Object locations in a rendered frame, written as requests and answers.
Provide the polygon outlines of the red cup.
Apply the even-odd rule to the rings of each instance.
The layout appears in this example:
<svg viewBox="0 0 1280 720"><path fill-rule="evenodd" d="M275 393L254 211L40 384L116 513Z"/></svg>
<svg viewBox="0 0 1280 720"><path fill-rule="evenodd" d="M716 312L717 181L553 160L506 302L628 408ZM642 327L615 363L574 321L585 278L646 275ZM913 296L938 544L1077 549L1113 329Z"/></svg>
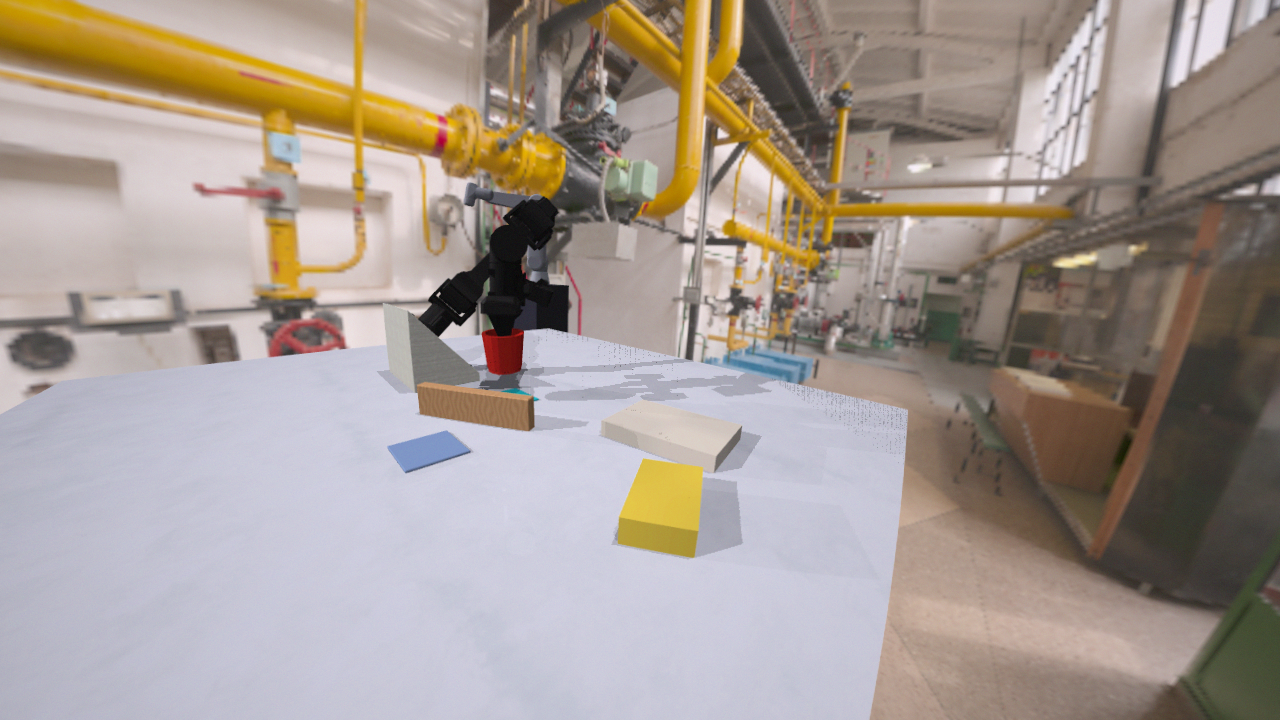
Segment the red cup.
<svg viewBox="0 0 1280 720"><path fill-rule="evenodd" d="M494 329L483 332L488 372L509 375L521 370L524 356L524 331L512 329L509 337L498 337Z"/></svg>

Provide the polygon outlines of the yellow rectangular block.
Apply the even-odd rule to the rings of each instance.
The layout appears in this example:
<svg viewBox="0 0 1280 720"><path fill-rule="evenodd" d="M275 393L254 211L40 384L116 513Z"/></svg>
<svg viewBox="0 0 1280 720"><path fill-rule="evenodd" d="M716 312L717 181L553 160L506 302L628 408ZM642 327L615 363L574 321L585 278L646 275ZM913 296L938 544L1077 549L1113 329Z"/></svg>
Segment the yellow rectangular block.
<svg viewBox="0 0 1280 720"><path fill-rule="evenodd" d="M620 514L618 544L694 559L703 468L643 459Z"/></svg>

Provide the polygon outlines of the light brown wooden beam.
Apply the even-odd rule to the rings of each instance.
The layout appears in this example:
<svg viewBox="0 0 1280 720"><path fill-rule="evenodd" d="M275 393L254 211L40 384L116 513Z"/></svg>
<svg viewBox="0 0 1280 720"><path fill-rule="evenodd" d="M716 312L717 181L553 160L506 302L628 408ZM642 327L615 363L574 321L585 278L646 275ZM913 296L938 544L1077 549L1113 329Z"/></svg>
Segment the light brown wooden beam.
<svg viewBox="0 0 1280 720"><path fill-rule="evenodd" d="M420 415L532 430L534 396L435 383L417 384Z"/></svg>

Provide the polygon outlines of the beige flat block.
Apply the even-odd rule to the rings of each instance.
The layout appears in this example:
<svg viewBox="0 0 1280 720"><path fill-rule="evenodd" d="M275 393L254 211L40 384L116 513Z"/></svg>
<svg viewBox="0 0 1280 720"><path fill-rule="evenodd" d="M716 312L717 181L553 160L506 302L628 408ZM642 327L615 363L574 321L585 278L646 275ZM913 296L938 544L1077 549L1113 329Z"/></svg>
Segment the beige flat block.
<svg viewBox="0 0 1280 720"><path fill-rule="evenodd" d="M602 436L714 473L742 425L641 400L602 420Z"/></svg>

